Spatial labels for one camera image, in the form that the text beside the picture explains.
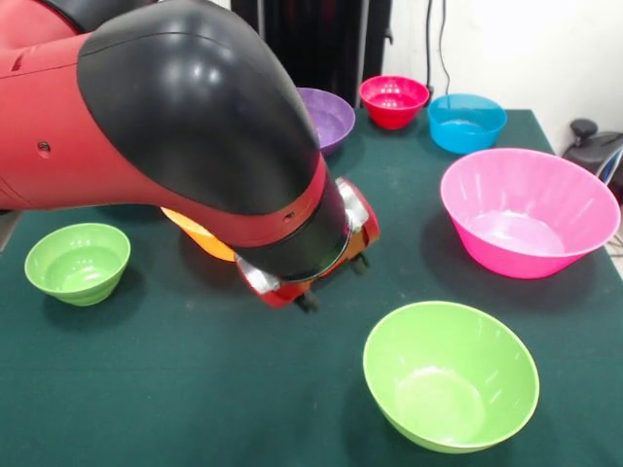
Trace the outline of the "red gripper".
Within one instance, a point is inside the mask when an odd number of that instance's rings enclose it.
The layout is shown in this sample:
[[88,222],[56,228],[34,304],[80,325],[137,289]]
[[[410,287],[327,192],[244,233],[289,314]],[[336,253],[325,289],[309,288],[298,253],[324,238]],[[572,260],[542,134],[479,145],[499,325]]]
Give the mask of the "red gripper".
[[357,232],[351,234],[346,250],[334,266],[317,278],[280,285],[276,291],[262,294],[261,300],[273,307],[295,304],[305,313],[317,312],[320,308],[320,301],[315,293],[312,292],[312,286],[315,282],[325,279],[345,266],[350,266],[356,274],[361,275],[365,273],[369,268],[365,251],[380,238],[381,230],[371,205],[364,203],[363,207],[368,214],[368,219]]

